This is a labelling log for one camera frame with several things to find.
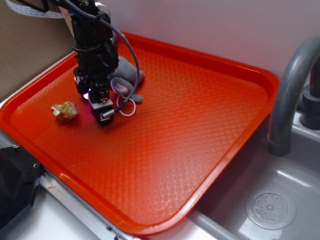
sink drain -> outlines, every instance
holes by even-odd
[[[248,217],[261,228],[279,230],[292,223],[296,216],[296,205],[286,192],[264,187],[256,190],[247,198]]]

gray plush toy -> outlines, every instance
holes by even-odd
[[[139,73],[140,74],[138,83],[140,84],[144,79],[145,74],[141,70],[139,71]],[[119,64],[117,70],[108,76],[112,90],[117,94],[123,95],[125,97],[134,88],[136,75],[137,69],[124,57],[119,56]],[[142,96],[137,94],[133,94],[131,96],[131,99],[135,103],[142,103],[144,100]]]

sink basin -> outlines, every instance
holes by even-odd
[[[290,154],[276,157],[267,150],[268,125],[269,119],[196,209],[213,223],[211,232],[224,230],[225,239],[318,240],[320,133],[294,124]]]

small shell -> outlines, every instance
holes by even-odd
[[[51,109],[53,110],[53,115],[55,115],[60,121],[69,121],[74,119],[78,114],[76,104],[70,101],[66,101],[61,105],[54,104]]]

orange tray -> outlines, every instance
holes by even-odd
[[[143,236],[187,216],[268,116],[278,80],[239,62],[126,37],[145,73],[134,116],[98,125],[77,93],[72,55],[5,103],[0,128],[114,225]],[[123,43],[118,52],[132,59]],[[51,110],[65,101],[79,108],[70,122]]]

